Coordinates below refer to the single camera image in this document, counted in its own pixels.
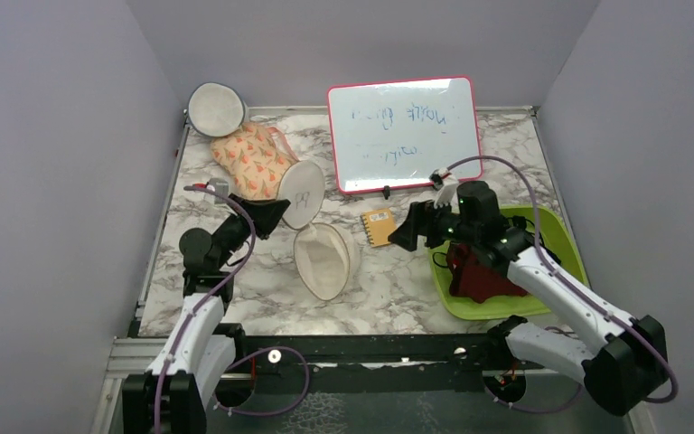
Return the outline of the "dark bra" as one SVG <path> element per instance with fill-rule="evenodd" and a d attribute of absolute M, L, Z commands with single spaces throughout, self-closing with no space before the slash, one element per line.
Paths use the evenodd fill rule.
<path fill-rule="evenodd" d="M 451 244 L 446 265 L 452 274 L 448 292 L 452 297 L 469 298 L 482 304 L 498 296 L 526 297 L 528 292 L 510 282 L 496 271 L 485 267 L 464 244 Z"/>

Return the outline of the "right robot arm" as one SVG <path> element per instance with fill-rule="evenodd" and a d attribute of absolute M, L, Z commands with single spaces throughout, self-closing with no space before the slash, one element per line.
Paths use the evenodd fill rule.
<path fill-rule="evenodd" d="M 481 265 L 537 298 L 575 333 L 554 334 L 511 316 L 489 332 L 485 355 L 492 365 L 538 363 L 579 383 L 615 416 L 652 401 L 657 389 L 674 382 L 663 326 L 604 301 L 563 270 L 541 245 L 538 231 L 508 223 L 487 183 L 450 184 L 434 201 L 413 202 L 389 241 L 414 251 L 419 237 L 429 248 L 446 241 L 467 246 Z"/>

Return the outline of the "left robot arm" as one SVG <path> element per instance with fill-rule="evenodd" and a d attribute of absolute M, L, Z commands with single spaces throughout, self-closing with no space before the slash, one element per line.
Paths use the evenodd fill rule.
<path fill-rule="evenodd" d="M 207 409 L 221 376 L 247 362 L 245 333 L 221 321 L 233 297 L 236 274 L 258 240 L 277 227 L 290 201 L 251 201 L 235 194 L 214 197 L 231 212 L 213 232 L 187 230 L 178 247 L 183 256 L 183 304 L 163 348 L 143 373 L 126 377 L 121 390 L 125 433 L 203 433 Z M 233 254 L 245 255 L 232 270 Z"/>

